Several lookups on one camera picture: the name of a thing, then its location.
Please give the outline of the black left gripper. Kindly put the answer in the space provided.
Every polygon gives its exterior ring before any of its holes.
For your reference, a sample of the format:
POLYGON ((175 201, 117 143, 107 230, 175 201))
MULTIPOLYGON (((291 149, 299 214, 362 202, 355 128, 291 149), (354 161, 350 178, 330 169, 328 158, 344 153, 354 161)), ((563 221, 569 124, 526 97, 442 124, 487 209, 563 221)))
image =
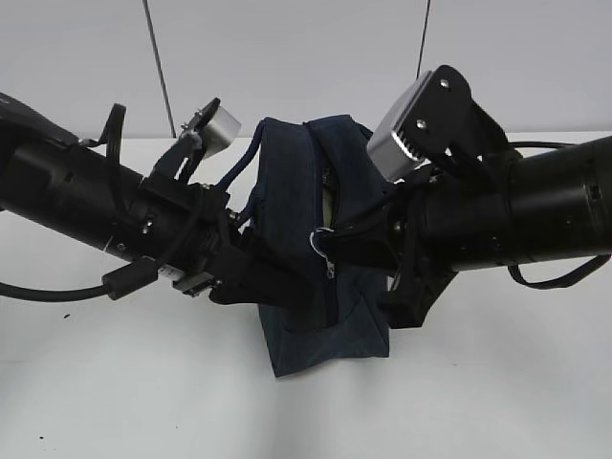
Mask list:
MULTIPOLYGON (((174 273, 177 281, 205 271, 222 244, 230 195, 217 185, 183 184, 151 174, 139 186, 138 287, 174 273)), ((316 288, 299 267, 266 247, 224 246, 208 267, 221 305, 264 304, 291 311, 310 308, 316 288)))

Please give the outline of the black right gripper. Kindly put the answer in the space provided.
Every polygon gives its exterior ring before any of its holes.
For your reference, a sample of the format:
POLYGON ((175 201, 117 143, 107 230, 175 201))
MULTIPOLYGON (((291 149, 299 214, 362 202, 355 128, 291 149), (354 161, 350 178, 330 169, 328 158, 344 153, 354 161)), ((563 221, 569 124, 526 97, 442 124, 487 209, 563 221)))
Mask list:
POLYGON ((429 169, 419 169, 365 209, 317 229, 317 252, 327 261, 394 274, 378 299, 391 329, 422 327, 457 275, 426 246, 423 210, 430 176, 429 169))

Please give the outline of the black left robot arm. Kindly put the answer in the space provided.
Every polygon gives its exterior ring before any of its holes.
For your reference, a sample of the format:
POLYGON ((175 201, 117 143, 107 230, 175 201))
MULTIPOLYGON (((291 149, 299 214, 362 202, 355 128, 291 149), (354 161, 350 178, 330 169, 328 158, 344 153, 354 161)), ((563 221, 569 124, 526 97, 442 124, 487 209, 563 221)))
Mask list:
POLYGON ((275 251, 229 206, 230 177, 192 181, 228 148, 240 123, 214 99, 196 111, 147 175, 120 161, 126 109, 115 104, 97 139, 82 139, 27 104, 1 98, 1 208, 107 252, 122 265, 97 286, 38 290, 3 284, 5 297, 71 302, 121 299, 161 277, 184 295, 221 305, 304 310, 315 288, 303 267, 275 251))

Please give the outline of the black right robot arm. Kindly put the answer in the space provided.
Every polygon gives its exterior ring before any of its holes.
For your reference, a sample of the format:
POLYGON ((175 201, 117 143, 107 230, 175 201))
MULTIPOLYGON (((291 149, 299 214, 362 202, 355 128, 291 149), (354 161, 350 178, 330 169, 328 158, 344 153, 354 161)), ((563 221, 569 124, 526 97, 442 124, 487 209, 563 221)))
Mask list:
POLYGON ((332 263, 392 276, 377 304, 393 329, 417 328, 457 274, 504 267, 525 283, 525 264, 577 258, 545 291, 569 288, 611 258, 611 141, 559 143, 524 157, 519 144, 490 156, 495 186, 428 164, 407 173, 374 205, 311 242, 332 263))

